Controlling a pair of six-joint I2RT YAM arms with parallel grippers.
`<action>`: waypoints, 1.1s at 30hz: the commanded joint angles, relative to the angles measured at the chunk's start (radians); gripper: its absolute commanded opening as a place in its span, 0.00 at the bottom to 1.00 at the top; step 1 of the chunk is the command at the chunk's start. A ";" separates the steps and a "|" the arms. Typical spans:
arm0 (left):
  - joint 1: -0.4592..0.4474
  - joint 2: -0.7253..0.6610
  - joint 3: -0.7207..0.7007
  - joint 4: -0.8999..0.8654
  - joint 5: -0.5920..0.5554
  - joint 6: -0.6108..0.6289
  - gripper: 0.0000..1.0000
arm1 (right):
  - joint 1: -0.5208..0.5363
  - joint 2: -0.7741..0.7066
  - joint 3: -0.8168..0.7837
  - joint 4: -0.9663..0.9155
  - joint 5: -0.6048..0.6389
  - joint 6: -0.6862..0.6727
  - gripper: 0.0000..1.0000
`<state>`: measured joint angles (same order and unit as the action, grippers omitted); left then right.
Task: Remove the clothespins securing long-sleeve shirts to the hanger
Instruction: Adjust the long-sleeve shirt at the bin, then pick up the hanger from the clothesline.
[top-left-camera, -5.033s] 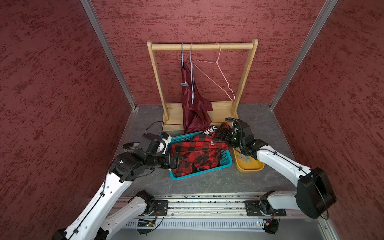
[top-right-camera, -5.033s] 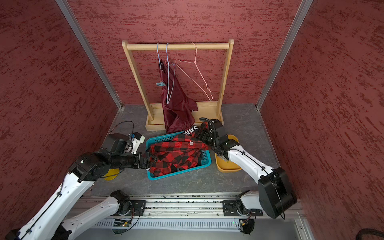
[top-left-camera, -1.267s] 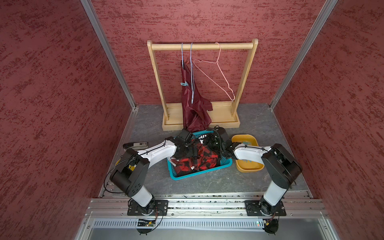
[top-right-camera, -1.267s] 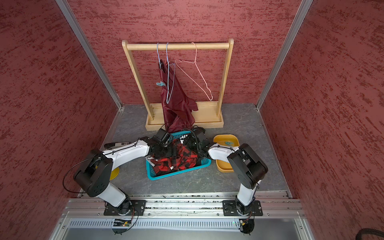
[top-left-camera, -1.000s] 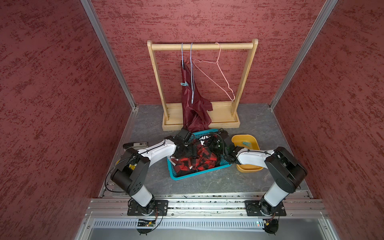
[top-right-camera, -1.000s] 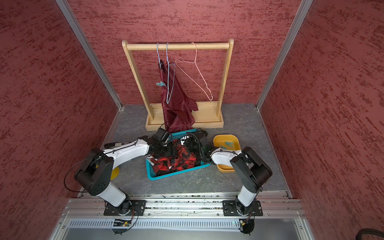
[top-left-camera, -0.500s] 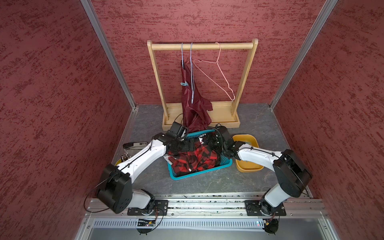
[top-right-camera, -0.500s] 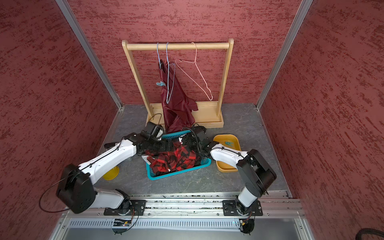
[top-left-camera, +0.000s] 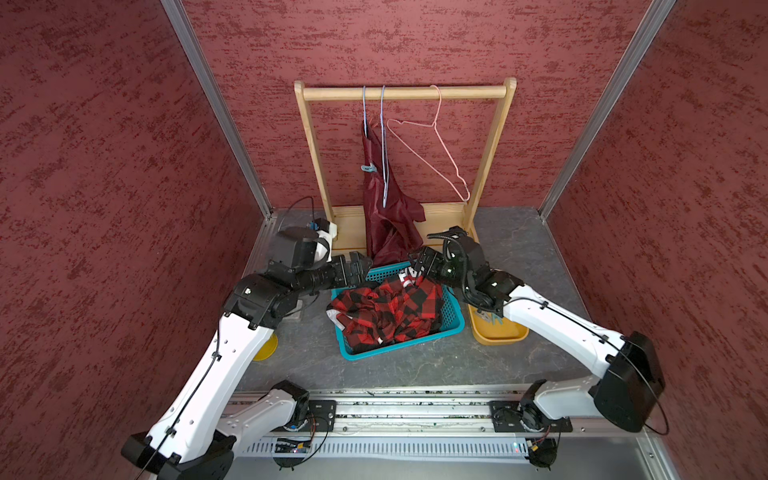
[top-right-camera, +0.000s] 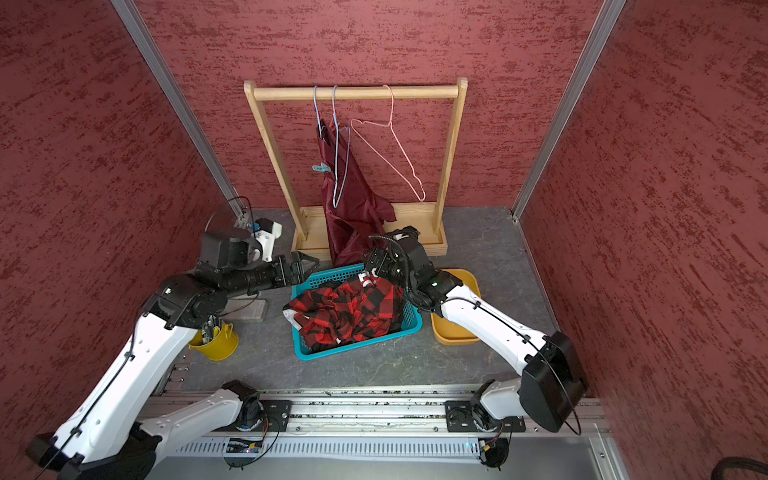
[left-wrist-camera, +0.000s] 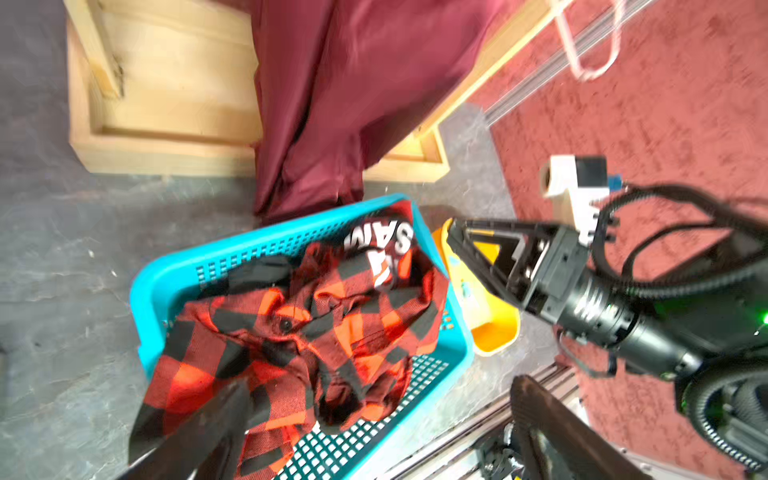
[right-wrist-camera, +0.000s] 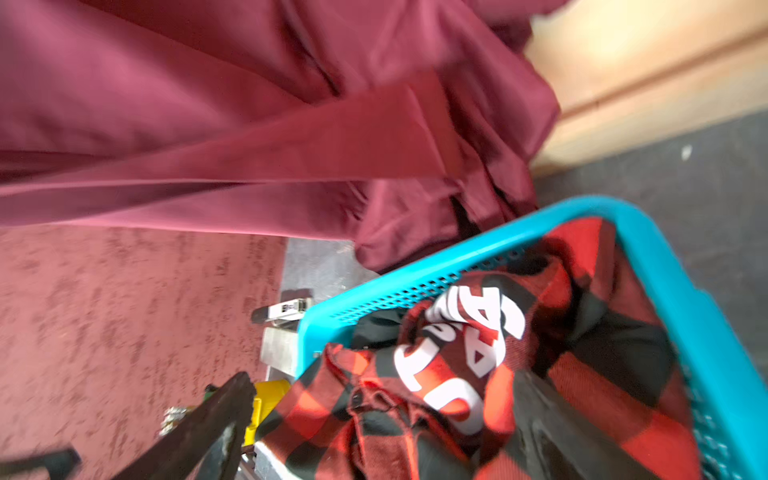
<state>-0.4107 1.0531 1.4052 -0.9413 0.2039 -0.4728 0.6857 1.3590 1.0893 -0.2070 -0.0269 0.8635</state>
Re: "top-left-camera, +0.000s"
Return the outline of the red black plaid shirt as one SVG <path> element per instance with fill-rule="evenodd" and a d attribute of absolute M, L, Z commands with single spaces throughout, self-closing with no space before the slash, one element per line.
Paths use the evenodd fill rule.
<path fill-rule="evenodd" d="M 416 340 L 442 326 L 443 287 L 400 272 L 339 293 L 326 314 L 354 354 Z"/>

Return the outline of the maroon satin shirt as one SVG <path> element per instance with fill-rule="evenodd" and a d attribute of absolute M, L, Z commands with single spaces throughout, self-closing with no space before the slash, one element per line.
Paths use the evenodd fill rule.
<path fill-rule="evenodd" d="M 426 220 L 425 211 L 417 200 L 402 192 L 394 173 L 390 173 L 387 208 L 382 208 L 381 142 L 371 125 L 369 139 L 364 138 L 363 126 L 361 133 L 363 165 L 375 165 L 378 169 L 377 173 L 364 172 L 363 212 L 367 256 L 373 260 L 374 267 L 404 262 L 411 252 L 424 244 L 416 223 Z"/>

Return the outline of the blue wire hanger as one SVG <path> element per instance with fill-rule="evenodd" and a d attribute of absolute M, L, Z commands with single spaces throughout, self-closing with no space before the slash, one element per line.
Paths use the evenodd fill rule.
<path fill-rule="evenodd" d="M 386 126 L 384 120 L 384 98 L 385 98 L 386 86 L 383 85 L 380 91 L 379 102 L 379 123 L 380 123 L 380 142 L 381 142 L 381 163 L 382 163 L 382 180 L 383 180 L 383 192 L 382 192 L 382 208 L 386 209 L 389 199 L 390 190 L 390 163 L 388 160 L 387 152 L 387 136 Z"/>
<path fill-rule="evenodd" d="M 362 111 L 363 111 L 363 134 L 365 139 L 369 139 L 369 121 L 367 112 L 367 87 L 362 87 Z"/>

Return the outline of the pink wire hanger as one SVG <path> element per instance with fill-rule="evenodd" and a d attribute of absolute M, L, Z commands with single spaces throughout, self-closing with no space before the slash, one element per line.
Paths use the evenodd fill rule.
<path fill-rule="evenodd" d="M 430 89 L 437 95 L 437 106 L 428 122 L 401 120 L 387 118 L 384 120 L 384 128 L 388 136 L 399 142 L 411 155 L 434 172 L 445 182 L 458 199 L 467 204 L 472 197 L 469 184 L 461 174 L 458 162 L 450 152 L 439 131 L 439 119 L 443 104 L 442 90 L 437 85 L 431 85 Z M 406 132 L 418 130 L 416 139 L 422 142 L 425 151 L 418 151 L 410 145 L 398 132 L 399 127 L 405 127 Z"/>

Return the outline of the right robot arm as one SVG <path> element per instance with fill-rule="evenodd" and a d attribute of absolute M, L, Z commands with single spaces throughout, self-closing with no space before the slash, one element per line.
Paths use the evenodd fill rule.
<path fill-rule="evenodd" d="M 454 226 L 435 234 L 442 247 L 410 254 L 415 270 L 452 288 L 467 305 L 537 333 L 576 359 L 589 373 L 568 381 L 538 380 L 518 403 L 531 432 L 563 418 L 603 418 L 631 433 L 642 431 L 665 389 L 653 342 L 594 324 L 551 302 L 522 279 L 490 266 L 482 247 Z"/>

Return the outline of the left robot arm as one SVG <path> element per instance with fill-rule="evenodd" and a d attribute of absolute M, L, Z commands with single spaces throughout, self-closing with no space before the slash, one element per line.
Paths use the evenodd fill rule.
<path fill-rule="evenodd" d="M 239 448 L 306 421 L 309 393 L 290 381 L 277 383 L 233 417 L 223 413 L 256 354 L 298 300 L 361 285 L 373 262 L 357 251 L 333 254 L 328 228 L 289 227 L 275 241 L 265 270 L 233 288 L 206 353 L 172 405 L 149 431 L 124 443 L 122 456 L 141 472 L 159 479 L 223 479 Z"/>

